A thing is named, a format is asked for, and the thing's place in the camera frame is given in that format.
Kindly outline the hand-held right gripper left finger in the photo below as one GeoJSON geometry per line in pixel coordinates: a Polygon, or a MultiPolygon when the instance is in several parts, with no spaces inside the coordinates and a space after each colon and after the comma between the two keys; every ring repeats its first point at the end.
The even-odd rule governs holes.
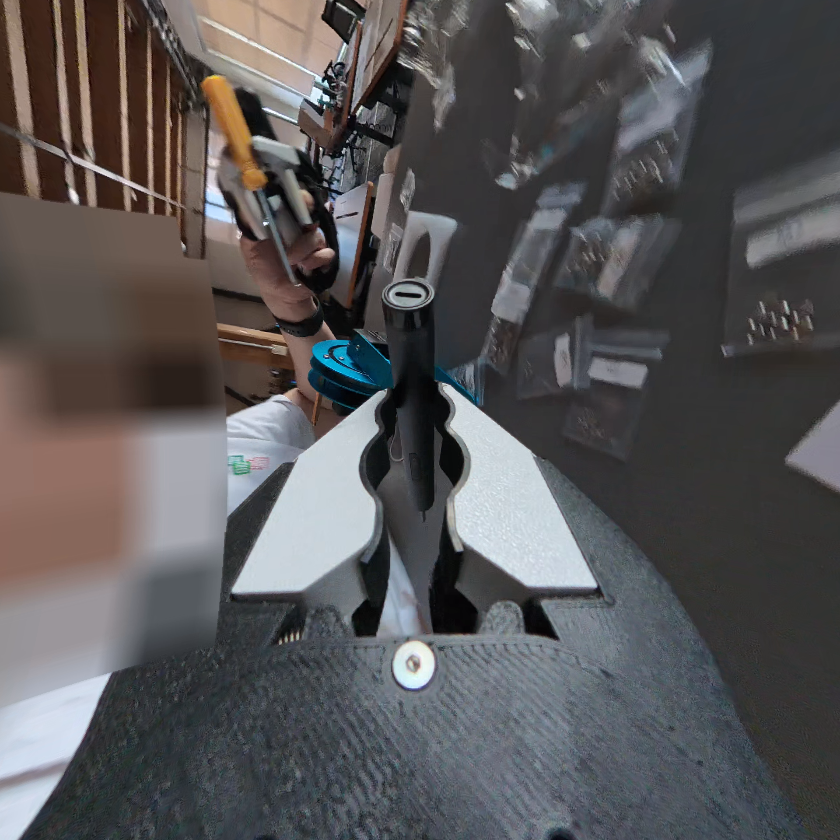
{"type": "Polygon", "coordinates": [[[391,571],[378,489],[391,467],[391,394],[374,394],[304,452],[267,512],[231,596],[333,607],[357,634],[382,623],[391,571]]]}

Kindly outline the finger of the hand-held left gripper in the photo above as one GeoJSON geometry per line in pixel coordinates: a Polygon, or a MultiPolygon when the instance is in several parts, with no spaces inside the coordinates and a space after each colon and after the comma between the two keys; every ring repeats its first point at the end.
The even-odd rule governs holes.
{"type": "Polygon", "coordinates": [[[245,188],[242,174],[232,160],[219,161],[218,188],[234,215],[242,238],[249,241],[266,241],[270,232],[259,200],[254,192],[245,188]]]}
{"type": "Polygon", "coordinates": [[[267,137],[254,136],[252,148],[266,174],[266,196],[279,228],[309,228],[312,216],[298,180],[299,150],[267,137]]]}

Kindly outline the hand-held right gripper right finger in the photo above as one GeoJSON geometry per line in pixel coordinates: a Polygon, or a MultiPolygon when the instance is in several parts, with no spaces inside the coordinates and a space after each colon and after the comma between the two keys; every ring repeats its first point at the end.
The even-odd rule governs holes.
{"type": "Polygon", "coordinates": [[[534,453],[453,386],[438,392],[439,468],[451,484],[437,564],[444,587],[479,613],[599,592],[534,453]]]}

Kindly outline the yellow handled screwdriver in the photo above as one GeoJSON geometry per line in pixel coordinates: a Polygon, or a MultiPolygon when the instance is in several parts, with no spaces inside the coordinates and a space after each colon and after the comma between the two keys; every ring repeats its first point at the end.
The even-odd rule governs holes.
{"type": "MultiPolygon", "coordinates": [[[[268,179],[257,163],[252,148],[252,139],[255,135],[247,125],[235,90],[228,80],[219,75],[209,76],[203,80],[202,90],[225,139],[225,151],[220,160],[232,160],[241,172],[245,188],[256,194],[269,230],[268,240],[276,245],[284,267],[291,272],[287,259],[287,247],[292,245],[307,227],[278,227],[266,196],[268,179]]],[[[302,279],[296,271],[295,274],[298,278],[296,283],[300,284],[302,279]]]]}

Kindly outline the black electric screwdriver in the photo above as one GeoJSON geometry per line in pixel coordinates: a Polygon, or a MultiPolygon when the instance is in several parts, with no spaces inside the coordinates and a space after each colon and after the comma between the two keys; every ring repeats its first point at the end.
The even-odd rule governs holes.
{"type": "Polygon", "coordinates": [[[435,500],[434,290],[418,278],[396,280],[382,293],[392,369],[392,398],[409,496],[423,520],[435,500]]]}

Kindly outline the person's left forearm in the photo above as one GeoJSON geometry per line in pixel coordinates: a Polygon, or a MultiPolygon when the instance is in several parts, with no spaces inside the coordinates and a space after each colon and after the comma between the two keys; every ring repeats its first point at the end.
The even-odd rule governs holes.
{"type": "Polygon", "coordinates": [[[317,343],[332,340],[333,334],[326,325],[322,325],[319,331],[307,337],[295,337],[288,332],[283,332],[282,335],[287,344],[287,354],[293,363],[296,382],[295,386],[288,390],[284,396],[297,405],[308,416],[311,425],[315,427],[319,420],[322,396],[309,381],[309,374],[312,369],[312,350],[317,343]]]}

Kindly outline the wood edged background desk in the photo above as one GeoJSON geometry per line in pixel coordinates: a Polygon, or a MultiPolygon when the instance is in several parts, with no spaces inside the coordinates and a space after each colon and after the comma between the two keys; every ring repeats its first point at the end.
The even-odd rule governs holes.
{"type": "Polygon", "coordinates": [[[353,306],[370,237],[374,199],[374,184],[364,182],[337,196],[332,203],[332,217],[339,242],[339,268],[330,291],[332,299],[344,310],[353,306]]]}
{"type": "Polygon", "coordinates": [[[350,63],[341,109],[333,117],[330,140],[324,151],[336,154],[358,134],[391,148],[394,137],[361,121],[361,111],[384,103],[395,115],[405,111],[391,84],[399,77],[397,57],[402,44],[409,1],[373,1],[354,14],[350,30],[350,63]]]}

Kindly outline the dark grey desk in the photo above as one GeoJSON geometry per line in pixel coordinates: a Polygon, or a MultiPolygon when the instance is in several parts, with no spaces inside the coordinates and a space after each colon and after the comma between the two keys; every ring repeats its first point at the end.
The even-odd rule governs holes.
{"type": "Polygon", "coordinates": [[[784,457],[838,399],[838,352],[723,360],[732,193],[838,150],[838,2],[677,2],[714,56],[684,223],[650,323],[670,331],[628,465],[560,440],[560,409],[491,415],[646,552],[710,643],[748,735],[817,838],[838,838],[838,495],[784,457]]]}

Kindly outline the person's left hand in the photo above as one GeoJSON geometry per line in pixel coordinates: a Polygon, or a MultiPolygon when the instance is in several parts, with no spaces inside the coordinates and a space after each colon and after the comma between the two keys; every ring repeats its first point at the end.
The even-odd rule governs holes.
{"type": "Polygon", "coordinates": [[[276,319],[298,323],[315,314],[313,293],[302,282],[296,283],[295,270],[311,280],[332,267],[335,251],[328,247],[320,227],[306,229],[288,247],[291,272],[284,267],[276,245],[268,239],[250,239],[241,234],[238,246],[251,279],[276,319]]]}

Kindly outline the person's white shirt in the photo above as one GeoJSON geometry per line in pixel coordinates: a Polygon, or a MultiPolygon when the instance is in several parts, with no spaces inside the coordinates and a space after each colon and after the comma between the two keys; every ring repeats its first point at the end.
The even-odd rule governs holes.
{"type": "MultiPolygon", "coordinates": [[[[227,417],[227,514],[315,442],[309,414],[277,395],[227,417]]],[[[20,838],[81,745],[110,679],[101,675],[1,709],[1,838],[20,838]]]]}

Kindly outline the dark computer monitor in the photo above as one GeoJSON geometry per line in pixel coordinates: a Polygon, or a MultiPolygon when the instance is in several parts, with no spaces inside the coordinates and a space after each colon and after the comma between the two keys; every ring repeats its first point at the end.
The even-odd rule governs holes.
{"type": "Polygon", "coordinates": [[[366,6],[357,1],[326,1],[322,10],[321,20],[349,44],[356,30],[357,24],[364,21],[366,6]]]}

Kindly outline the black wristwatch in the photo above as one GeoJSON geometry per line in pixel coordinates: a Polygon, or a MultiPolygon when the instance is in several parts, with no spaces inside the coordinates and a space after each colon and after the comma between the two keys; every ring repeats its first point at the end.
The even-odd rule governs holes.
{"type": "Polygon", "coordinates": [[[275,316],[279,331],[296,339],[308,339],[316,335],[324,326],[324,314],[321,301],[313,297],[312,302],[314,312],[302,320],[295,322],[275,316]]]}

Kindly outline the white packaging piece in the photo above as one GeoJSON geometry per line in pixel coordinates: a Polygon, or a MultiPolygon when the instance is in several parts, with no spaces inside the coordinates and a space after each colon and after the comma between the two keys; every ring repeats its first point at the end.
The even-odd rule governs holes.
{"type": "Polygon", "coordinates": [[[423,280],[436,290],[446,265],[449,247],[459,229],[452,217],[441,214],[410,211],[403,230],[402,243],[395,264],[393,280],[423,280]],[[428,236],[429,257],[423,275],[409,271],[420,240],[428,236]]]}

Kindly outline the crumpled clear plastic wrap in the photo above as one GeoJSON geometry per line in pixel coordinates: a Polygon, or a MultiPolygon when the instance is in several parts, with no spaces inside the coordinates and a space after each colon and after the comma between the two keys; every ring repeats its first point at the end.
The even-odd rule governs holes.
{"type": "MultiPolygon", "coordinates": [[[[517,190],[570,154],[621,99],[645,82],[676,70],[667,17],[673,2],[504,2],[518,81],[507,146],[483,142],[488,172],[517,190]]],[[[399,63],[432,91],[434,131],[440,133],[467,82],[458,79],[456,52],[476,2],[411,2],[399,63]]]]}

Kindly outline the white printed instruction sheet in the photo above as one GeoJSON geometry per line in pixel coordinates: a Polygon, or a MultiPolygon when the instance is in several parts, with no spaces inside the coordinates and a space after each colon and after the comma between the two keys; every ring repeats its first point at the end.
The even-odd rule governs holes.
{"type": "Polygon", "coordinates": [[[812,426],[784,462],[798,474],[839,493],[839,402],[812,426]]]}

